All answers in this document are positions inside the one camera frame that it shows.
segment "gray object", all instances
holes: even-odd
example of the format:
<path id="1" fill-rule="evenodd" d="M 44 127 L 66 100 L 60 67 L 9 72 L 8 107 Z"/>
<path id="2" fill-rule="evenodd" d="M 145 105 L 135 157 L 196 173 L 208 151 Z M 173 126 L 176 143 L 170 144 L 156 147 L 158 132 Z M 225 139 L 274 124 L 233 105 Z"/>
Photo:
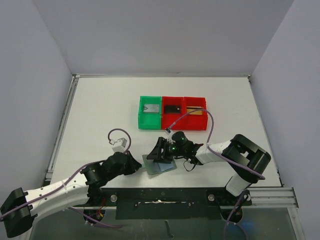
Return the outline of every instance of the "gray object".
<path id="1" fill-rule="evenodd" d="M 122 141 L 121 146 L 125 148 L 126 145 L 127 145 L 127 139 L 125 139 L 124 137 L 122 137 L 122 138 L 118 139 L 118 141 L 119 141 L 119 140 Z"/>
<path id="2" fill-rule="evenodd" d="M 115 203 L 117 200 L 118 200 L 117 195 L 111 195 L 110 201 L 111 201 L 112 203 Z"/>
<path id="3" fill-rule="evenodd" d="M 143 106 L 143 112 L 144 113 L 158 114 L 159 110 L 160 110 L 159 104 L 145 104 Z"/>

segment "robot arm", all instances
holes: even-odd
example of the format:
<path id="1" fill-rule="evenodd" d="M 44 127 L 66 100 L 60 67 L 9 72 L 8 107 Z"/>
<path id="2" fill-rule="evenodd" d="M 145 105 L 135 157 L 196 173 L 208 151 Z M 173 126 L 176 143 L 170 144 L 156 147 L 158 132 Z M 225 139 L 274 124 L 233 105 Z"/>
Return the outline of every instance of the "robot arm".
<path id="1" fill-rule="evenodd" d="M 123 141 L 118 143 L 122 151 Z M 227 142 L 197 144 L 188 140 L 182 131 L 171 132 L 168 139 L 158 142 L 147 159 L 170 163 L 185 158 L 194 165 L 227 161 L 236 174 L 225 188 L 237 197 L 249 185 L 256 183 L 270 162 L 271 156 L 246 137 L 237 134 Z M 142 165 L 129 151 L 115 152 L 107 160 L 88 163 L 70 178 L 34 190 L 18 188 L 11 192 L 0 211 L 7 236 L 16 237 L 29 230 L 33 223 L 71 206 L 91 203 L 100 187 L 119 175 L 131 175 Z"/>
<path id="2" fill-rule="evenodd" d="M 159 137 L 156 146 L 147 156 L 149 160 L 163 163 L 179 158 L 194 165 L 227 161 L 235 174 L 225 188 L 235 197 L 259 179 L 264 179 L 262 173 L 271 160 L 269 153 L 241 134 L 226 142 L 204 145 L 188 140 L 182 131 L 170 131 L 167 139 Z"/>
<path id="3" fill-rule="evenodd" d="M 141 166 L 129 151 L 115 152 L 107 160 L 86 164 L 65 180 L 34 190 L 12 191 L 0 208 L 8 238 L 28 231 L 46 216 L 89 202 L 108 181 L 133 174 Z"/>

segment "cable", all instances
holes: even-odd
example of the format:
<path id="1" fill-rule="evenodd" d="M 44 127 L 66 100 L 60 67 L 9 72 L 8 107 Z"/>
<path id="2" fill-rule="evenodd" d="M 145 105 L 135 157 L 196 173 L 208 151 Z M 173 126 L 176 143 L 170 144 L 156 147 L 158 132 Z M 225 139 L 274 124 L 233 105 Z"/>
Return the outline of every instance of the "cable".
<path id="1" fill-rule="evenodd" d="M 237 212 L 239 212 L 239 210 L 242 208 L 242 205 L 248 200 L 249 195 L 246 196 L 246 198 L 240 202 L 240 204 L 237 206 L 236 210 L 234 211 L 234 214 L 237 214 Z"/>
<path id="2" fill-rule="evenodd" d="M 39 196 L 39 197 L 37 197 L 37 198 L 35 198 L 35 199 L 33 199 L 33 200 L 30 200 L 30 201 L 28 201 L 28 202 L 25 202 L 25 203 L 21 204 L 20 206 L 17 206 L 17 207 L 15 207 L 15 208 L 11 209 L 10 211 L 7 211 L 5 214 L 1 215 L 1 216 L 0 216 L 0 222 L 3 222 L 3 221 L 4 221 L 4 218 L 7 217 L 8 215 L 12 214 L 13 212 L 15 212 L 15 211 L 17 211 L 17 210 L 19 210 L 19 209 L 22 209 L 22 208 L 28 206 L 29 204 L 32 204 L 32 203 L 34 203 L 34 202 L 36 202 L 36 201 L 38 201 L 38 200 L 44 199 L 44 198 L 46 198 L 46 197 L 48 197 L 48 196 L 50 196 L 50 195 L 58 192 L 59 190 L 61 190 L 62 188 L 64 188 L 64 186 L 67 185 L 67 184 L 68 184 L 83 168 L 85 168 L 86 166 L 91 165 L 91 164 L 101 163 L 101 162 L 103 162 L 103 161 L 104 161 L 104 160 L 94 161 L 94 162 L 89 162 L 89 163 L 83 165 L 83 166 L 80 167 L 77 171 L 75 171 L 74 174 L 72 174 L 71 177 L 69 177 L 69 178 L 64 182 L 64 184 L 62 184 L 61 186 L 59 186 L 59 187 L 56 188 L 55 190 L 53 190 L 53 191 L 51 191 L 51 192 L 48 192 L 48 193 L 46 193 L 46 194 L 44 194 L 44 195 L 42 195 L 42 196 Z"/>
<path id="3" fill-rule="evenodd" d="M 238 205 L 237 210 L 240 208 L 240 206 L 242 206 L 242 204 L 243 204 L 248 198 L 249 198 L 249 196 L 247 196 L 247 197 L 245 198 L 245 200 Z M 218 207 L 219 207 L 219 211 L 220 211 L 221 216 L 223 216 L 223 212 L 222 212 L 222 210 L 221 210 L 221 206 L 219 205 L 218 202 L 216 202 L 216 204 L 217 204 Z M 244 229 L 241 225 L 239 225 L 238 223 L 235 223 L 235 222 L 234 222 L 234 224 L 241 229 L 241 231 L 243 232 L 243 234 L 244 234 L 244 236 L 245 236 L 245 239 L 248 240 L 249 237 L 248 237 L 248 234 L 246 233 L 245 229 Z"/>
<path id="4" fill-rule="evenodd" d="M 111 130 L 109 131 L 109 133 L 108 133 L 109 143 L 111 142 L 110 134 L 111 134 L 112 132 L 114 132 L 114 131 L 121 131 L 121 132 L 125 133 L 125 134 L 128 136 L 128 138 L 129 138 L 129 145 L 128 145 L 128 147 L 126 148 L 126 150 L 124 151 L 124 153 L 126 153 L 127 151 L 129 151 L 129 149 L 130 149 L 130 147 L 131 147 L 131 142 L 132 142 L 132 140 L 131 140 L 130 134 L 129 134 L 126 130 L 124 130 L 124 129 L 122 129 L 122 128 L 114 128 L 114 129 L 111 129 Z"/>
<path id="5" fill-rule="evenodd" d="M 224 228 L 223 228 L 223 240 L 226 240 L 226 231 L 227 231 L 227 226 L 228 226 L 228 224 L 229 224 L 229 223 L 232 223 L 232 222 L 229 221 L 229 220 L 230 220 L 232 214 L 234 213 L 234 211 L 236 210 L 236 208 L 238 207 L 238 205 L 240 204 L 240 202 L 241 202 L 242 198 L 244 197 L 245 193 L 246 193 L 246 192 L 243 191 L 243 192 L 240 194 L 238 200 L 236 201 L 236 204 L 234 205 L 232 211 L 230 212 L 228 218 L 226 219 L 226 222 L 225 222 Z M 243 233 L 244 233 L 244 235 L 245 235 L 245 239 L 246 239 L 246 240 L 249 240 L 248 235 L 247 235 L 246 231 L 244 230 L 244 228 L 243 228 L 242 226 L 240 226 L 240 225 L 237 225 L 237 226 L 243 231 Z"/>
<path id="6" fill-rule="evenodd" d="M 76 213 L 78 213 L 78 214 L 81 214 L 81 215 L 83 215 L 85 218 L 87 218 L 87 219 L 89 219 L 89 220 L 91 220 L 91 221 L 99 224 L 100 226 L 97 226 L 97 227 L 110 228 L 110 229 L 120 229 L 120 228 L 122 228 L 121 225 L 111 225 L 111 224 L 107 224 L 107 223 L 103 223 L 103 222 L 100 222 L 100 221 L 98 221 L 98 220 L 95 220 L 94 218 L 92 218 L 92 217 L 84 214 L 82 211 L 80 211 L 80 210 L 78 210 L 78 209 L 75 209 L 75 208 L 73 208 L 73 207 L 68 207 L 68 209 L 70 209 L 70 210 L 72 210 L 72 211 L 74 211 L 74 212 L 76 212 Z"/>
<path id="7" fill-rule="evenodd" d="M 106 198 L 103 197 L 103 199 L 102 199 L 102 204 L 101 204 L 101 206 L 99 207 L 99 209 L 96 211 L 98 214 L 101 214 L 101 209 L 105 206 L 105 203 L 106 203 Z"/>
<path id="8" fill-rule="evenodd" d="M 187 116 L 187 115 L 189 115 L 189 114 L 191 114 L 191 113 L 193 113 L 193 112 L 196 112 L 196 111 L 206 112 L 206 113 L 210 116 L 210 118 L 211 118 L 211 122 L 212 122 L 212 124 L 211 124 L 211 129 L 210 129 L 208 138 L 207 138 L 207 140 L 206 140 L 207 148 L 209 149 L 210 152 L 212 152 L 213 154 L 217 155 L 219 158 L 222 158 L 223 160 L 225 160 L 225 161 L 228 162 L 229 164 L 235 165 L 235 166 L 237 166 L 237 167 L 239 167 L 239 168 L 241 168 L 241 169 L 244 169 L 244 170 L 248 171 L 248 172 L 251 173 L 251 174 L 254 174 L 254 175 L 258 176 L 261 180 L 265 180 L 265 179 L 266 179 L 262 174 L 260 174 L 260 173 L 258 173 L 258 172 L 256 172 L 256 171 L 252 170 L 251 168 L 249 168 L 249 167 L 247 167 L 247 166 L 243 166 L 243 165 L 241 165 L 241 164 L 239 164 L 239 163 L 237 163 L 237 162 L 235 162 L 235 161 L 232 161 L 232 160 L 230 160 L 230 159 L 222 156 L 220 153 L 212 150 L 212 149 L 209 147 L 208 143 L 209 143 L 209 141 L 210 141 L 212 132 L 213 132 L 213 130 L 214 130 L 215 121 L 214 121 L 214 117 L 212 116 L 212 114 L 211 114 L 208 110 L 203 109 L 203 108 L 199 108 L 199 109 L 195 109 L 195 110 L 192 110 L 192 111 L 190 111 L 190 112 L 187 112 L 187 113 L 185 113 L 184 115 L 182 115 L 181 117 L 179 117 L 175 122 L 173 122 L 173 123 L 169 126 L 169 129 L 171 129 L 174 125 L 176 125 L 176 123 L 177 123 L 178 121 L 180 121 L 182 118 L 184 118 L 185 116 Z"/>
<path id="9" fill-rule="evenodd" d="M 185 169 L 187 172 L 191 172 L 193 169 L 195 169 L 196 165 L 194 164 L 193 167 L 192 167 L 190 170 L 188 170 L 188 169 L 186 168 L 186 166 L 185 166 L 185 163 L 186 163 L 186 162 L 188 162 L 188 160 L 185 160 L 185 161 L 183 162 L 183 166 L 184 166 L 184 169 Z"/>

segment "brown object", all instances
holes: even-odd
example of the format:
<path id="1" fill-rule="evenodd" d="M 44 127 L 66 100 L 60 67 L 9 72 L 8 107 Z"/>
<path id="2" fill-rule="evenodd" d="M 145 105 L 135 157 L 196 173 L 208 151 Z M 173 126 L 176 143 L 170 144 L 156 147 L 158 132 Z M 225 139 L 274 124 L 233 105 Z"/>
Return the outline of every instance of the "brown object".
<path id="1" fill-rule="evenodd" d="M 196 110 L 196 109 L 202 109 L 202 107 L 201 106 L 187 106 L 186 112 L 190 113 L 191 111 Z M 190 115 L 202 115 L 202 111 L 195 111 L 195 112 L 190 113 Z"/>

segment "card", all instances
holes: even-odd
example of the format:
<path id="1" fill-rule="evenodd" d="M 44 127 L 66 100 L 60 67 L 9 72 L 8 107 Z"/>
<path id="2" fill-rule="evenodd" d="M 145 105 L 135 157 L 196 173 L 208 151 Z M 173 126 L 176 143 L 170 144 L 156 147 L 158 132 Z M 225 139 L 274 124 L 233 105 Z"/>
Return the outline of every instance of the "card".
<path id="1" fill-rule="evenodd" d="M 159 113 L 159 104 L 145 104 L 143 106 L 143 112 L 144 113 L 153 113 L 158 114 Z"/>
<path id="2" fill-rule="evenodd" d="M 180 114 L 181 107 L 179 105 L 165 105 L 164 106 L 165 114 Z"/>
<path id="3" fill-rule="evenodd" d="M 196 110 L 196 109 L 202 109 L 202 107 L 201 106 L 187 106 L 186 112 L 190 113 L 191 111 Z M 194 112 L 190 113 L 190 115 L 202 115 L 202 112 L 203 111 L 194 111 Z"/>

